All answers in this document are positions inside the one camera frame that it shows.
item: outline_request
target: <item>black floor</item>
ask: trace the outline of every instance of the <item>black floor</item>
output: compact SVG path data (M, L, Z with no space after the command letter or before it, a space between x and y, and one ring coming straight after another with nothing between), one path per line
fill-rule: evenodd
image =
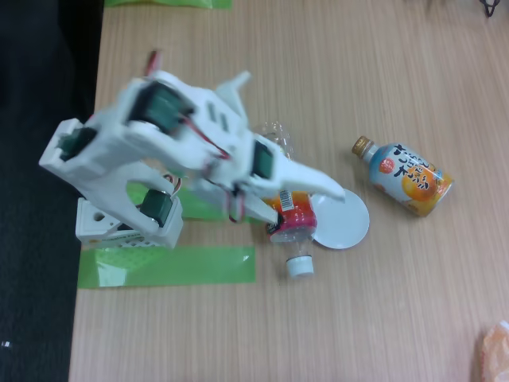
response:
M0 381L65 381L77 192L38 166L62 119L93 112L101 1L0 2Z

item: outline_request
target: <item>gold bottle cap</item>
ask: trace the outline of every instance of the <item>gold bottle cap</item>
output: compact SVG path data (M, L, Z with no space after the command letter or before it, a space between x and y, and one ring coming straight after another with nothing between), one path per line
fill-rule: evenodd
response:
M373 145L373 141L366 138L365 136L360 137L357 139L357 142L352 147L352 153L357 155L359 158L362 158L364 153L368 148L370 148Z

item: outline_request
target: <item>white bottle cap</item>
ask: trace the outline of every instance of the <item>white bottle cap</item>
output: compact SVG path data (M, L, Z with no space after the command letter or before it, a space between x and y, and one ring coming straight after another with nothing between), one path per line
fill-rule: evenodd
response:
M313 275L313 259L310 255L286 260L286 268L292 279L303 279Z

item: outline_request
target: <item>plastic bag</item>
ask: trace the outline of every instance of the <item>plastic bag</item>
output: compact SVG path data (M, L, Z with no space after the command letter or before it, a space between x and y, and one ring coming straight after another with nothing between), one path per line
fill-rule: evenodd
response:
M146 0L105 0L104 6L119 6L130 2L147 2ZM229 9L231 0L152 0L151 2L166 6L197 6L209 9Z
M509 382L509 324L501 321L490 329L481 353L483 382Z

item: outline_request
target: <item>wire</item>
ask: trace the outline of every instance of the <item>wire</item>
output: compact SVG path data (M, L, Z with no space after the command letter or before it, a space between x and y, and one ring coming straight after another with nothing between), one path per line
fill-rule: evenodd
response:
M163 178L166 179L167 181L169 181L171 184L173 184L173 177L171 176L171 174L167 173L167 174L163 175ZM175 184L175 187L173 189L172 196L175 195L176 193L178 193L179 189L181 189L181 186L182 186L182 178L178 177L177 183Z
M145 76L150 76L150 74L161 67L161 52L159 50L153 50L150 52L149 59L147 60L145 66L145 72L143 73Z
M184 120L184 124L186 124L188 127L191 128L191 130L193 130L195 133L197 133L200 136L200 138L202 138L205 142L210 143L217 150L220 151L221 155L219 156L219 158L221 158L221 159L230 159L230 154L227 153L222 148L220 148L219 146L217 146L213 141L210 140L210 138L207 135L202 133L201 130L192 122L191 119L189 119L187 117L184 117L183 120Z
M239 196L240 197L236 197L235 198L235 201L237 201L238 199L240 199L240 202L237 201L237 206L236 206L236 209L235 211L239 211L240 209L240 216L238 219L235 219L232 215L231 215L231 193L225 189L224 190L227 194L227 203L228 203L228 218L230 219L231 222L235 223L235 224L238 224L238 223L242 223L242 220L244 218L244 215L246 214L246 206L244 205L244 201L245 201L245 196L244 196L244 193L239 193Z
M235 219L231 215L231 192L230 192L230 190L224 188L223 185L218 185L217 183L211 181L210 179L205 179L205 180L208 181L210 184L221 188L226 193L226 200L227 200L227 205L228 205L228 217L229 217L230 221L233 223L236 223L236 224L241 223L244 216L246 215L246 206L244 204L244 201L246 200L246 196L244 195L244 192L243 191L239 192L239 195L242 197L242 200L240 201L240 203L237 203L236 210L238 211L240 209L240 217L239 217L239 219Z
M493 1L493 5L490 5L486 2L486 0L479 0L483 6L484 6L484 10L486 11L486 17L487 18L490 18L491 16L493 16L493 12L495 12L495 7L497 5L499 5L500 3L500 0L494 0Z

